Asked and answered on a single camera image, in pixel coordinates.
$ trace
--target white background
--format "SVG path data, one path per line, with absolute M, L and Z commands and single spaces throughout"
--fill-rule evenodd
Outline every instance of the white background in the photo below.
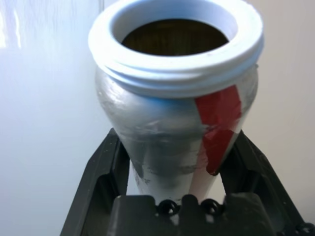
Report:
M 315 2 L 251 2 L 266 46 L 244 131 L 315 223 Z M 59 235 L 86 162 L 110 128 L 87 48 L 98 8 L 89 0 L 0 0 L 1 235 Z M 220 180 L 211 196 L 223 197 Z

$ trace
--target black holder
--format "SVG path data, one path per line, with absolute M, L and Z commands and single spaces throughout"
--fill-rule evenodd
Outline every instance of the black holder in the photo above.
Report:
M 151 196 L 125 196 L 129 157 L 112 129 L 90 158 L 61 236 L 315 236 L 305 223 L 266 156 L 238 136 L 220 169 L 223 205 L 182 205 Z

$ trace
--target red stripe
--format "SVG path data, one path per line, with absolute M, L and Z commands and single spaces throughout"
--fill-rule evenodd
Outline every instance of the red stripe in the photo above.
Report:
M 208 159 L 207 172 L 218 170 L 241 117 L 241 101 L 236 86 L 195 99 L 201 122 L 207 125 L 202 145 Z

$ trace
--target cone opening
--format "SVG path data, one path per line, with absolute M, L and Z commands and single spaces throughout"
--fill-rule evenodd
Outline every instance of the cone opening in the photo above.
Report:
M 169 19 L 138 27 L 122 41 L 137 52 L 158 56 L 187 56 L 214 50 L 228 43 L 215 27 L 193 20 Z

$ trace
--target red tape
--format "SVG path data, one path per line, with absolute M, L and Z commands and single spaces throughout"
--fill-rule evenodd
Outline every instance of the red tape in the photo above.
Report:
M 208 125 L 202 137 L 208 159 L 207 172 L 216 174 L 241 118 L 241 100 L 236 86 L 195 99 L 202 124 Z

